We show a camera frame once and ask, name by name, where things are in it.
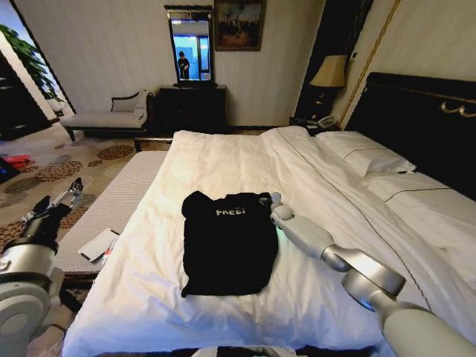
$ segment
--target green leaves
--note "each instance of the green leaves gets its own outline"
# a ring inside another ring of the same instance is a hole
[[[48,77],[46,77],[47,71],[44,67],[46,64],[38,58],[38,48],[30,45],[23,39],[20,39],[18,33],[15,30],[12,30],[5,25],[0,24],[0,31],[7,38],[7,41],[10,43],[16,55],[22,61],[23,66],[31,75],[31,78],[35,82],[38,89],[42,92],[45,99],[56,99],[58,101],[62,101],[58,98],[54,90],[54,83]]]

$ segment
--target mirror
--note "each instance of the mirror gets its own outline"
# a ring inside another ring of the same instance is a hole
[[[212,7],[165,5],[178,85],[213,82]]]

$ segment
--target red object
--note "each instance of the red object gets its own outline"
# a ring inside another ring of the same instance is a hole
[[[31,161],[30,155],[10,156],[8,158],[4,158],[4,160],[16,169],[21,169],[22,167],[33,163],[33,161]]]
[[[9,164],[16,164],[17,162],[28,162],[30,161],[31,156],[30,155],[17,155],[17,156],[10,156],[8,158],[4,158],[6,162]]]

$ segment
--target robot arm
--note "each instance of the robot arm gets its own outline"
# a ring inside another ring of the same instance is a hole
[[[20,238],[9,242],[0,256],[0,351],[2,356],[24,356],[28,343],[51,324],[59,306],[63,272],[53,267],[61,219],[83,197],[78,178],[68,191],[50,203],[36,204],[23,220]]]
[[[329,232],[306,217],[295,216],[273,193],[271,220],[303,253],[346,273],[342,286],[363,307],[379,316],[393,351],[407,356],[476,356],[476,346],[421,306],[399,302],[405,278],[358,249],[334,243]]]

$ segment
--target patterned carpet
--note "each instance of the patterned carpet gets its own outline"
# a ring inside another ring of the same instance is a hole
[[[31,155],[22,173],[0,185],[0,248],[22,231],[20,217],[44,196],[53,199],[77,177],[85,198],[61,223],[61,239],[135,154],[132,139],[79,138],[72,143],[57,123],[50,129],[0,144],[2,155]]]

